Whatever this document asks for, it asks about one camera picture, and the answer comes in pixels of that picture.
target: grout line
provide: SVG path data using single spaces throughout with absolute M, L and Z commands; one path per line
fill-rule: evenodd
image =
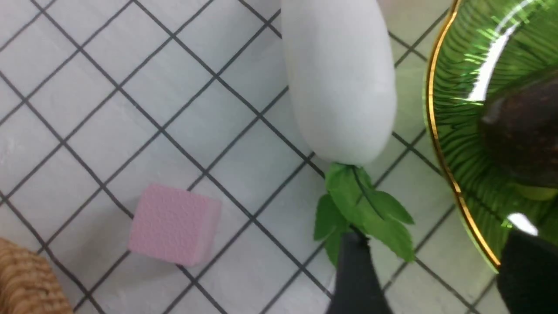
M 45 250 L 53 241 L 54 239 L 76 218 L 76 216 L 82 212 L 82 210 L 89 205 L 89 203 L 99 194 L 103 188 L 99 187 L 93 194 L 88 197 L 85 202 L 78 207 L 78 209 L 70 216 L 68 219 L 54 232 L 50 238 L 45 242 L 45 244 L 37 251 L 37 254 L 40 254 L 43 250 Z
M 201 8 L 199 8 L 194 15 L 192 15 L 184 24 L 182 24 L 175 32 L 178 35 L 186 26 L 188 26 L 194 19 L 196 19 L 214 0 L 208 0 Z
M 3 203 L 6 204 L 11 211 L 14 213 L 14 215 L 17 216 L 17 218 L 20 219 L 21 223 L 23 225 L 25 225 L 27 227 L 27 229 L 29 229 L 29 231 L 33 234 L 33 236 L 37 239 L 37 241 L 39 242 L 40 245 L 43 245 L 45 242 L 43 241 L 42 237 L 39 235 L 39 233 L 37 232 L 37 230 L 31 225 L 31 223 L 29 222 L 29 220 L 27 220 L 22 214 L 21 212 L 13 205 L 13 203 L 8 200 L 6 198 L 6 196 L 4 194 L 2 194 L 2 192 L 0 192 L 0 198 L 2 199 Z
M 4 124 L 4 122 L 6 122 L 8 118 L 16 113 L 21 108 L 21 106 L 23 106 L 23 102 L 20 102 L 17 106 L 13 107 L 8 113 L 6 113 L 6 115 L 2 119 L 0 119 L 0 126 L 2 126 L 2 124 Z
M 374 183 L 375 187 L 378 187 L 380 184 L 382 184 L 382 182 L 388 177 L 388 175 L 391 173 L 391 171 L 393 171 L 395 169 L 395 167 L 399 164 L 399 162 L 401 162 L 401 160 L 403 160 L 403 158 L 405 158 L 405 156 L 409 153 L 409 151 L 411 151 L 410 147 L 413 147 L 414 145 L 416 145 L 421 140 L 421 138 L 424 136 L 425 133 L 426 133 L 426 130 L 423 130 L 422 132 L 420 132 L 415 137 L 415 139 L 412 140 L 412 142 L 410 144 L 407 143 L 405 140 L 403 140 L 395 132 L 392 133 L 392 136 L 395 137 L 397 140 L 399 140 L 399 142 L 403 141 L 402 143 L 406 146 L 406 148 L 395 159 L 395 161 L 386 169 L 386 171 L 382 175 L 380 175 L 378 180 Z
M 44 240 L 42 239 L 41 235 L 39 235 L 37 230 L 33 227 L 33 225 L 29 222 L 29 220 L 27 220 L 21 214 L 21 212 L 12 204 L 12 202 L 10 202 L 10 200 L 8 200 L 6 196 L 1 192 L 0 192 L 0 198 L 2 199 L 2 202 L 5 203 L 8 206 L 8 208 L 10 208 L 10 210 L 14 213 L 14 215 L 17 216 L 17 218 L 21 221 L 21 223 L 33 234 L 33 236 L 37 239 L 37 242 L 39 242 L 39 244 L 43 246 L 45 244 Z M 84 289 L 83 284 L 68 269 L 66 269 L 64 265 L 62 265 L 58 261 L 58 259 L 54 256 L 54 254 L 52 254 L 50 250 L 47 251 L 47 254 L 50 256 L 51 260 L 58 266 L 58 268 L 60 268 L 60 270 L 64 272 L 64 274 L 66 274 L 78 286 L 78 288 L 82 292 L 85 293 L 86 290 Z M 100 314 L 104 314 L 101 307 L 97 304 L 97 302 L 93 298 L 88 298 L 88 300 L 93 304 L 93 306 L 95 306 L 95 308 L 99 311 Z
M 477 305 L 479 305 L 479 303 L 482 301 L 482 299 L 488 294 L 488 292 L 490 291 L 490 289 L 492 289 L 492 287 L 496 284 L 496 276 L 494 276 L 490 282 L 487 284 L 486 287 L 484 287 L 484 289 L 482 290 L 482 292 L 480 293 L 480 295 L 477 297 L 477 299 L 475 300 L 475 302 L 473 302 L 473 304 L 471 304 L 473 306 L 473 308 L 477 308 Z M 471 310 L 469 310 L 466 314 L 471 314 L 473 313 Z
M 114 264 L 112 264 L 112 266 L 107 270 L 107 272 L 101 276 L 101 278 L 91 287 L 91 289 L 85 293 L 85 295 L 81 298 L 78 304 L 74 306 L 74 312 L 77 312 L 77 310 L 83 305 L 83 303 L 85 303 L 85 301 L 87 301 L 87 299 L 93 299 L 93 292 L 95 292 L 95 290 L 97 290 L 97 288 L 99 288 L 99 286 L 102 283 L 104 283 L 105 280 L 107 280 L 107 278 L 110 276 L 110 274 L 112 274 L 112 272 L 116 269 L 116 267 L 122 264 L 124 259 L 126 259 L 129 255 L 130 255 L 130 251 L 126 250 L 124 254 L 122 254 L 116 260 L 116 262 L 114 262 Z
M 467 308 L 472 311 L 472 312 L 476 312 L 475 308 L 473 308 L 473 306 L 467 302 L 467 300 L 465 300 L 464 297 L 461 296 L 461 294 L 459 294 L 459 292 L 457 292 L 454 288 L 452 288 L 446 281 L 444 281 L 440 276 L 438 276 L 438 274 L 436 274 L 432 269 L 430 269 L 430 267 L 428 267 L 425 263 L 423 263 L 420 259 L 416 259 L 415 263 L 417 263 L 420 267 L 422 267 L 427 273 L 429 273 L 432 277 L 434 277 L 434 279 L 436 279 L 442 286 L 444 286 L 444 288 L 446 288 L 446 290 L 448 290 L 449 292 L 451 292 L 459 301 L 461 301 L 461 303 L 463 303 L 463 305 L 467 306 Z
M 422 131 L 419 133 L 418 137 L 416 137 L 411 143 L 408 143 L 404 138 L 402 138 L 399 134 L 397 134 L 395 132 L 393 132 L 392 134 L 399 142 L 401 142 L 405 147 L 407 147 L 407 149 L 409 149 L 410 151 L 415 153 L 415 155 L 418 158 L 420 158 L 422 161 L 424 161 L 424 163 L 427 166 L 429 166 L 435 173 L 438 173 L 438 175 L 443 177 L 444 175 L 442 174 L 440 169 L 438 169 L 438 167 L 436 167 L 431 161 L 428 160 L 428 158 L 426 158 L 421 152 L 419 152 L 415 148 L 415 145 L 422 139 L 422 137 L 424 136 L 425 133 L 426 133 L 426 128 L 422 129 Z
M 407 48 L 408 51 L 413 52 L 415 55 L 417 55 L 419 58 L 421 58 L 423 61 L 428 61 L 428 58 L 425 57 L 422 53 L 416 51 L 414 48 L 411 47 L 411 45 L 409 45 L 408 43 L 404 42 L 402 39 L 400 39 L 399 37 L 397 37 L 394 33 L 390 32 L 388 30 L 388 35 L 394 40 L 397 41 L 401 46 Z
M 122 12 L 124 12 L 124 10 L 127 9 L 127 8 L 130 6 L 130 4 L 132 4 L 132 0 L 128 0 L 128 2 L 126 2 L 126 3 L 122 6 L 122 8 L 120 8 L 118 11 L 116 11 L 116 13 L 113 14 L 105 23 L 103 23 L 103 25 L 101 25 L 100 28 L 98 28 L 96 31 L 94 31 L 93 34 L 91 34 L 91 36 L 89 36 L 89 38 L 87 38 L 87 39 L 83 42 L 83 44 L 77 45 L 77 46 L 80 46 L 82 49 L 83 49 L 85 46 L 87 46 L 87 44 L 90 43 L 100 32 L 102 32 L 105 28 L 107 28 L 107 26 L 108 26 L 110 23 L 112 23 L 112 21 L 114 21 L 118 16 L 120 16 L 120 14 L 121 14 Z M 51 20 L 51 22 L 54 20 L 54 19 L 53 19 L 52 17 L 50 17 L 46 12 L 45 12 L 45 16 L 46 16 L 49 20 Z
M 194 278 L 194 276 L 192 276 L 192 274 L 190 274 L 190 272 L 188 272 L 188 270 L 184 268 L 184 266 L 176 264 L 176 267 L 178 267 L 178 269 L 180 269 L 180 271 L 184 273 L 186 277 L 188 277 L 188 279 L 190 279 L 190 283 L 193 283 L 193 285 L 205 296 L 205 298 L 217 309 L 217 311 L 219 311 L 221 314 L 228 314 L 225 309 L 221 305 L 219 305 L 219 303 L 217 303 L 213 296 L 209 294 L 209 292 L 207 292 L 204 287 L 201 286 L 198 280 L 196 280 L 196 278 Z
M 268 27 L 270 28 L 270 30 L 272 30 L 275 35 L 277 35 L 279 38 L 282 38 L 281 33 L 275 28 L 275 26 L 271 25 L 271 22 L 269 22 L 268 20 L 266 20 L 265 17 L 263 17 L 261 14 L 259 14 L 258 11 L 256 11 L 250 4 L 246 3 L 245 0 L 238 0 L 243 6 L 245 6 L 248 10 L 250 10 L 250 12 L 254 13 L 254 15 L 259 18 L 263 23 L 265 24 L 269 24 Z
M 29 180 L 46 162 L 62 147 L 62 143 L 58 143 L 53 150 L 50 151 L 31 172 L 29 172 L 23 179 L 6 195 L 6 198 L 11 198 L 24 184 Z
M 422 33 L 422 35 L 411 45 L 411 47 L 410 47 L 407 51 L 405 51 L 405 53 L 399 58 L 399 60 L 397 60 L 397 61 L 395 62 L 395 66 L 396 66 L 396 67 L 397 67 L 398 65 L 400 65 L 400 64 L 405 60 L 405 58 L 407 58 L 407 56 L 408 56 L 412 51 L 415 51 L 415 48 L 417 48 L 417 46 L 422 42 L 422 40 L 423 40 L 426 36 L 428 36 L 428 34 L 434 29 L 434 27 L 436 27 L 436 25 L 438 25 L 438 23 L 440 23 L 440 22 L 446 17 L 446 15 L 447 15 L 448 12 L 449 12 L 449 8 L 447 8 L 447 9 L 444 11 L 444 13 L 442 13 L 442 15 L 440 15 L 440 16 L 436 19 L 436 21 L 434 21 L 434 23 L 432 23 L 432 24 L 430 25 L 430 27 L 428 27 L 424 33 Z
M 259 314 L 266 314 L 267 311 L 271 309 L 271 307 L 279 300 L 279 298 L 287 291 L 287 289 L 291 286 L 291 284 L 296 280 L 296 278 L 302 273 L 302 268 L 308 267 L 313 259 L 321 252 L 321 250 L 325 247 L 325 242 L 322 242 L 318 248 L 314 250 L 312 254 L 306 259 L 306 261 L 302 264 L 302 267 L 299 268 L 292 276 L 287 280 L 287 282 L 279 289 L 279 292 L 275 294 L 273 298 L 264 306 L 263 310 Z
M 68 278 L 70 278 L 70 280 L 72 280 L 76 286 L 78 287 L 78 289 L 81 290 L 81 292 L 83 292 L 84 294 L 87 293 L 87 288 L 81 283 L 81 281 L 76 277 L 76 275 L 74 275 L 70 270 L 68 270 L 68 268 L 66 268 L 59 260 L 58 258 L 54 255 L 54 253 L 49 249 L 49 248 L 45 248 L 45 251 L 47 253 L 47 255 L 50 257 L 50 260 L 66 275 L 68 276 Z M 89 302 L 91 302 L 91 304 L 93 305 L 93 307 L 95 307 L 95 309 L 97 310 L 97 312 L 99 312 L 99 314 L 105 314 L 103 308 L 99 305 L 99 303 L 97 302 L 97 300 L 95 300 L 93 298 L 93 296 L 89 296 L 87 298 L 89 300 Z
M 49 4 L 47 4 L 45 6 L 45 10 L 48 9 L 50 6 L 52 6 L 54 4 L 54 2 L 56 2 L 56 0 L 52 0 Z M 12 37 L 10 37 L 8 39 L 8 41 L 6 41 L 2 46 L 0 46 L 0 53 L 2 51 L 4 51 L 4 49 L 12 42 L 14 41 L 21 33 L 23 33 L 24 30 L 26 30 L 31 24 L 33 24 L 40 16 L 41 16 L 41 11 L 39 10 L 39 12 L 33 16 L 33 18 L 25 23 L 25 25 L 23 25 L 23 27 L 21 27 Z
M 448 219 L 448 217 L 451 215 L 451 213 L 453 213 L 454 210 L 455 210 L 455 204 L 452 204 L 450 206 L 450 208 L 442 215 L 442 217 L 434 225 L 434 227 L 432 227 L 432 229 L 430 229 L 430 231 L 426 234 L 426 236 L 416 246 L 415 255 L 419 253 L 419 251 L 422 249 L 422 247 L 430 240 L 430 238 L 432 238 L 434 233 L 436 233 L 436 231 L 440 228 L 440 226 L 444 223 L 444 221 L 446 221 L 446 219 Z M 405 268 L 407 268 L 408 265 L 409 265 L 409 262 L 406 261 L 403 264 L 401 264 L 401 266 L 399 266 L 399 268 L 397 268 L 397 270 L 393 273 L 393 275 L 388 280 L 388 282 L 383 286 L 382 291 L 384 293 L 394 284 L 395 280 L 397 280 L 399 275 L 401 275 L 401 273 L 405 270 Z

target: sponge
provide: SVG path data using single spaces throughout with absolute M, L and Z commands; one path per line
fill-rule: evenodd
M 132 222 L 132 252 L 191 267 L 207 260 L 221 202 L 185 190 L 150 185 Z

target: daikon radish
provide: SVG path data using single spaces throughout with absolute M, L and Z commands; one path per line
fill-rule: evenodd
M 282 0 L 287 76 L 302 136 L 326 160 L 364 165 L 385 147 L 395 71 L 376 0 Z

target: plate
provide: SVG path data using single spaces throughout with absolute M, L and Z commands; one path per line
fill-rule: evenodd
M 429 62 L 427 129 L 466 228 L 495 269 L 511 228 L 558 244 L 558 203 L 518 193 L 485 152 L 479 115 L 487 97 L 556 64 L 555 0 L 456 0 Z

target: radish leaf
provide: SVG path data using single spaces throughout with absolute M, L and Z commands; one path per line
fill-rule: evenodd
M 318 201 L 316 222 L 314 224 L 314 240 L 322 240 L 336 229 L 346 229 L 349 223 L 341 215 L 331 195 L 326 194 Z

